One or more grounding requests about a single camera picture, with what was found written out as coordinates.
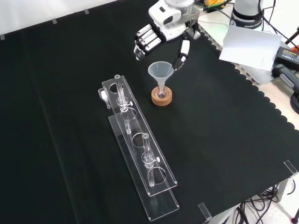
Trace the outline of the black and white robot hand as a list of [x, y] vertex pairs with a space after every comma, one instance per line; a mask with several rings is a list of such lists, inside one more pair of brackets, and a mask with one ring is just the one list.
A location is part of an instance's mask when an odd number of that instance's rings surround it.
[[200, 10], [193, 0], [159, 0], [148, 10], [152, 19], [135, 35], [134, 55], [141, 61], [164, 43], [181, 39], [177, 58], [172, 67], [179, 70], [188, 58], [190, 40], [200, 37]]

